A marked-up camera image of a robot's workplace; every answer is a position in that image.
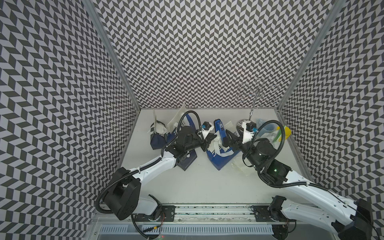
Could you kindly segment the blue black stapler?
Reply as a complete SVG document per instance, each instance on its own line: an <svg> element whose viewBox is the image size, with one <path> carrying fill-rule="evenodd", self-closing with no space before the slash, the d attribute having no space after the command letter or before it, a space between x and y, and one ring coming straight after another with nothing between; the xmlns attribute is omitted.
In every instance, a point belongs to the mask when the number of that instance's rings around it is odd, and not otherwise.
<svg viewBox="0 0 384 240"><path fill-rule="evenodd" d="M227 148L229 146L229 139L227 137L223 122L220 119L216 119L214 121L214 126L215 126L215 132L219 132L223 147Z"/></svg>

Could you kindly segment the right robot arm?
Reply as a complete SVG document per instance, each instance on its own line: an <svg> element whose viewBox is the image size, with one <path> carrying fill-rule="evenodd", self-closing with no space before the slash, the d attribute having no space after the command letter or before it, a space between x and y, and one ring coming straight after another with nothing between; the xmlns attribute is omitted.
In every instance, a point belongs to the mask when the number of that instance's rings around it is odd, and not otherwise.
<svg viewBox="0 0 384 240"><path fill-rule="evenodd" d="M269 124L279 126L281 141L274 148L267 138L258 138L259 132ZM239 135L226 131L229 146L240 150L260 180L270 188L286 189L312 203L296 204L282 196L273 197L269 206L274 221L296 220L337 235L340 240L369 240L377 230L374 227L372 204L366 200L352 200L305 178L277 156L284 147L286 132L282 123L270 120L258 126L252 121L237 127Z"/></svg>

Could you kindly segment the royal blue tote bag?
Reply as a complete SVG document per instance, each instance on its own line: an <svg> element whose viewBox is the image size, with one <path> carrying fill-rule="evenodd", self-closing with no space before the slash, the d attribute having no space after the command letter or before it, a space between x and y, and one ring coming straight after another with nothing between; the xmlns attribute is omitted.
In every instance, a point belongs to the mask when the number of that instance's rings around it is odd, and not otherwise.
<svg viewBox="0 0 384 240"><path fill-rule="evenodd" d="M239 154L239 150L235 151L230 147L230 138L226 133L226 129L234 129L234 125L229 121L226 125L220 119L214 121L215 138L211 141L207 156L210 162L217 170L221 170L227 163Z"/></svg>

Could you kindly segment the navy bag with white handles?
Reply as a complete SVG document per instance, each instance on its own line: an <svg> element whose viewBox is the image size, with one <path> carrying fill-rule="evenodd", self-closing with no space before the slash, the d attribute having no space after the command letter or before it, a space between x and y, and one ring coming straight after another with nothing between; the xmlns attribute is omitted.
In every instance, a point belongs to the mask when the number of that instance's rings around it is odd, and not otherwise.
<svg viewBox="0 0 384 240"><path fill-rule="evenodd" d="M167 126L157 120L156 112L153 110L154 122L150 129L150 145L153 150L163 148L167 144L168 129Z"/></svg>

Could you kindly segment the navy tote bag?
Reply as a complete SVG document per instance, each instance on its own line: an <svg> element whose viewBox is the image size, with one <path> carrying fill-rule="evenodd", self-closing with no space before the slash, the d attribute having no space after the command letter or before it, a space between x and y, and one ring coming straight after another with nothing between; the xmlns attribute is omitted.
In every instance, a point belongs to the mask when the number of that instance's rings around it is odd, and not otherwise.
<svg viewBox="0 0 384 240"><path fill-rule="evenodd" d="M197 153L195 150L192 150L187 154L187 157L184 160L182 160L180 163L177 163L177 166L186 171L196 158Z"/></svg>

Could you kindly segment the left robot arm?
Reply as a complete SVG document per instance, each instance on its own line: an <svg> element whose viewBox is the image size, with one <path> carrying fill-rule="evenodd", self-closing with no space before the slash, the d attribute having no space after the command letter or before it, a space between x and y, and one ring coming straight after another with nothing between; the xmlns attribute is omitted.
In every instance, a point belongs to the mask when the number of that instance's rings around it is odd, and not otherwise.
<svg viewBox="0 0 384 240"><path fill-rule="evenodd" d="M206 151L216 138L214 124L198 121L198 127L178 125L175 137L162 149L161 154L137 168L118 169L95 200L95 208L102 214L114 214L119 220L134 215L146 215L157 220L162 215L162 203L154 196L142 198L141 187L185 161L196 148Z"/></svg>

